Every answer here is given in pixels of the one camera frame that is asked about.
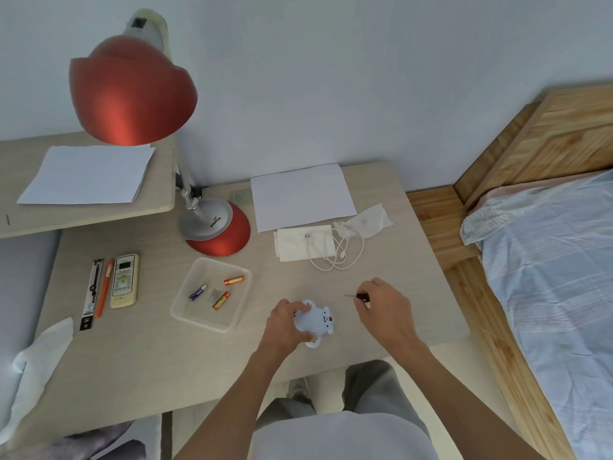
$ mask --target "clear plastic box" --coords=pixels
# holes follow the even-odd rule
[[[245,280],[225,286],[224,280],[244,276]],[[173,318],[206,327],[212,331],[228,332],[240,319],[247,294],[251,288],[251,271],[208,257],[198,258],[190,268],[179,293],[170,308]],[[203,284],[207,288],[194,301],[189,296]],[[224,294],[230,297],[215,310],[213,305]]]

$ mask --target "shoe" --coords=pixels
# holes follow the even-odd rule
[[[308,383],[306,378],[292,379],[289,382],[289,388],[287,389],[287,398],[293,399],[296,396],[309,399],[308,396]]]

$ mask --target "blue battery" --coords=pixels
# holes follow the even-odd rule
[[[202,286],[198,287],[195,290],[195,292],[189,296],[189,300],[192,302],[195,301],[198,297],[200,297],[200,294],[203,293],[204,289],[206,288],[207,288],[206,284],[203,284]]]

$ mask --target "pant leg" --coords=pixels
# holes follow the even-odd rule
[[[311,399],[296,395],[293,399],[282,398],[273,400],[256,421],[256,429],[268,426],[275,421],[285,419],[310,417],[317,415]]]
[[[344,409],[355,413],[389,413],[420,428],[428,428],[406,398],[396,371],[383,360],[351,365],[345,371]]]

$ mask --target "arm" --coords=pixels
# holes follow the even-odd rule
[[[175,456],[175,460],[245,460],[251,435],[266,389],[281,363],[300,342],[314,341],[311,332],[301,332],[294,325],[296,311],[308,311],[310,305],[281,300],[266,321],[266,329],[257,350],[245,370],[194,435]]]
[[[379,278],[364,282],[358,292],[370,296],[370,308],[354,299],[360,320],[415,381],[466,460],[543,460],[418,338],[409,299]]]

